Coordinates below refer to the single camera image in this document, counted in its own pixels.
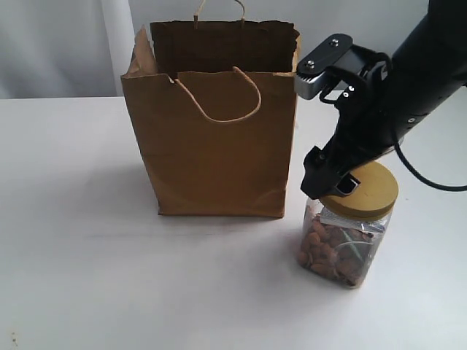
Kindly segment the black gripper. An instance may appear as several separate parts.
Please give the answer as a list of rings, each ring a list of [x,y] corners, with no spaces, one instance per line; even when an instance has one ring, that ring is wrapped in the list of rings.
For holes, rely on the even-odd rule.
[[[358,45],[326,65],[319,99],[333,105],[339,119],[327,144],[314,146],[304,158],[300,189],[310,199],[353,194],[360,181],[337,171],[352,171],[392,147],[392,95],[399,90],[393,85],[401,77],[400,67],[399,59]]]

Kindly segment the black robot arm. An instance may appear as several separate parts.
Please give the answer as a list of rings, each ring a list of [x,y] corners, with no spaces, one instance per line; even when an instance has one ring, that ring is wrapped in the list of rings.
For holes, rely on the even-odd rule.
[[[301,190],[311,199],[345,197],[359,185],[353,171],[390,151],[466,85],[466,3],[430,1],[425,17],[393,55],[356,45],[346,34],[326,38],[296,67],[295,91],[330,102],[339,119],[324,147],[304,159]]]

